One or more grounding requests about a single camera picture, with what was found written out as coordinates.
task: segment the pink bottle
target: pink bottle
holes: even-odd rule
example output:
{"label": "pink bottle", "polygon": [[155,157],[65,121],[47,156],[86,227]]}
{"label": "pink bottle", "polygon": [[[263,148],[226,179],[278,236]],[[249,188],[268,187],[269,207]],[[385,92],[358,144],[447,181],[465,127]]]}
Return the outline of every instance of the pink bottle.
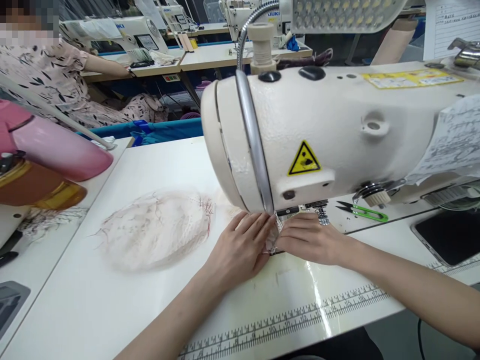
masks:
{"label": "pink bottle", "polygon": [[105,171],[113,156],[87,139],[23,107],[0,100],[0,153],[26,152],[26,158],[81,182]]}

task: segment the scissors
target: scissors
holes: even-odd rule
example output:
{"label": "scissors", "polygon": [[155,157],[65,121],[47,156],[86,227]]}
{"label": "scissors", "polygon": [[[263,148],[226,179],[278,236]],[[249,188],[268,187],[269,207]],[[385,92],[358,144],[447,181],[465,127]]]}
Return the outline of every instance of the scissors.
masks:
{"label": "scissors", "polygon": [[344,205],[345,207],[336,206],[336,208],[339,208],[340,210],[346,211],[348,213],[352,213],[367,219],[372,219],[381,223],[386,223],[389,220],[389,217],[381,212],[373,211],[365,207],[353,205],[344,201],[337,201],[337,203]]}

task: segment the blue basket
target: blue basket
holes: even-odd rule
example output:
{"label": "blue basket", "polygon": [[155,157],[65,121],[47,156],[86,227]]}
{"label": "blue basket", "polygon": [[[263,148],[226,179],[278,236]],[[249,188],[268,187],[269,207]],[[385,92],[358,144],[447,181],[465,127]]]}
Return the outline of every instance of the blue basket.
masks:
{"label": "blue basket", "polygon": [[[165,143],[203,136],[202,121],[199,117],[165,122],[137,120],[116,125],[98,127],[91,130],[101,138],[113,136],[115,139],[134,137],[133,147]],[[78,133],[86,139],[88,136]]]}

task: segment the yellow sticker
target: yellow sticker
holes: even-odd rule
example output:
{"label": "yellow sticker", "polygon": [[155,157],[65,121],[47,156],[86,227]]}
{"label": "yellow sticker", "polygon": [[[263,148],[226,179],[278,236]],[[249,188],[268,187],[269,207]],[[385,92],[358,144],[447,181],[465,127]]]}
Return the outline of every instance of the yellow sticker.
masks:
{"label": "yellow sticker", "polygon": [[422,88],[462,82],[463,79],[434,68],[423,70],[362,74],[378,89]]}
{"label": "yellow sticker", "polygon": [[300,175],[320,170],[322,170],[322,166],[317,160],[312,148],[306,140],[303,140],[287,175]]}

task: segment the ruler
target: ruler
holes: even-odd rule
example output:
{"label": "ruler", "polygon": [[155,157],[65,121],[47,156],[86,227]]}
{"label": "ruler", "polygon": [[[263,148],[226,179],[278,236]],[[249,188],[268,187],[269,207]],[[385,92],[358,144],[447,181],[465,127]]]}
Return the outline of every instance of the ruler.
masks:
{"label": "ruler", "polygon": [[[480,267],[480,256],[473,257],[455,267],[447,267],[439,262],[433,262],[426,266],[441,274],[452,276]],[[203,340],[191,342],[183,348],[178,360],[214,360],[228,357],[302,329],[321,325],[323,318],[328,320],[338,318],[389,298],[390,295],[375,284],[369,283],[325,298],[321,304],[308,303],[275,316],[259,319]]]}

